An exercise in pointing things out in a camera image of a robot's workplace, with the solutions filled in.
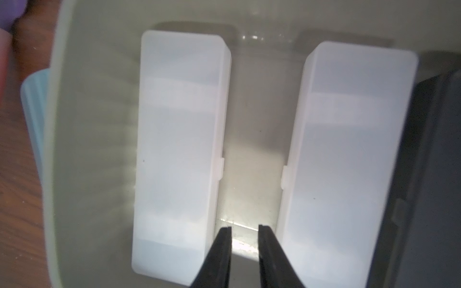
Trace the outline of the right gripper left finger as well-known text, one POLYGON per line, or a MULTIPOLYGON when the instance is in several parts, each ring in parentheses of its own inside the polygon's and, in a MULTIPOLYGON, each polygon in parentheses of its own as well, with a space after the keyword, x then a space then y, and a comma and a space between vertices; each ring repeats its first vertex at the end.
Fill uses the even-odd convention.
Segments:
POLYGON ((232 228, 220 228, 190 288, 228 288, 231 256, 232 228))

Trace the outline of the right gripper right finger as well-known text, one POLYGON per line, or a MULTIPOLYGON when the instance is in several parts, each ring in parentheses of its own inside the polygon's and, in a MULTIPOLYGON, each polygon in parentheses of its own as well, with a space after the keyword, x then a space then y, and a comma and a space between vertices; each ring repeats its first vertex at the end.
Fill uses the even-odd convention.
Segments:
POLYGON ((270 226, 259 225, 258 249, 262 288, 305 288, 270 226))

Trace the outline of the dark grey pencil case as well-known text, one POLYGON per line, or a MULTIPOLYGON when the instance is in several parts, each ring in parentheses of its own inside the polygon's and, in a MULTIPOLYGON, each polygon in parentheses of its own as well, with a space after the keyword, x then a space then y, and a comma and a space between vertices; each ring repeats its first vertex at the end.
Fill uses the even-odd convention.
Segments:
POLYGON ((414 88, 366 285, 461 285, 460 70, 414 88))

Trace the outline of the frosted clear pencil case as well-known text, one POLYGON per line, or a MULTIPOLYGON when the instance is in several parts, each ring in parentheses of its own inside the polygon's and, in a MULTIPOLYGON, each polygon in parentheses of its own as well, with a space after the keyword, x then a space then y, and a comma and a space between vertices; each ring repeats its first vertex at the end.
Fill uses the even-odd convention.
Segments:
POLYGON ((132 248, 138 274, 189 286, 211 247, 231 61, 217 35, 142 36, 132 248))
POLYGON ((366 286, 418 64, 338 42, 306 58, 276 235, 307 288, 366 286))

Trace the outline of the grey-green plastic storage box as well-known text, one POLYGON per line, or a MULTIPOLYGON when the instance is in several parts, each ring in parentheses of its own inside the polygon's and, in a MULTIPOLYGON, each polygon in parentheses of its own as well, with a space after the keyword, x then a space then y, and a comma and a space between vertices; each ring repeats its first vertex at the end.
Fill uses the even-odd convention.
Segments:
POLYGON ((459 1, 63 1, 42 168, 54 288, 168 288, 132 269, 142 34, 216 34, 232 54, 216 228, 230 287, 259 287, 257 227, 276 226, 308 54, 334 41, 418 53, 417 80, 461 66, 459 1))

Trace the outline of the teal ribbed pencil case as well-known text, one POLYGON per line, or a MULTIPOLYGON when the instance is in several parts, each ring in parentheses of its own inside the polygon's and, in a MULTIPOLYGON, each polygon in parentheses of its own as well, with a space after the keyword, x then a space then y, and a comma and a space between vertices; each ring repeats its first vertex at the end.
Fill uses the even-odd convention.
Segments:
POLYGON ((20 99, 24 110, 39 180, 42 181, 44 116, 46 111, 49 68, 29 75, 21 84, 20 99))

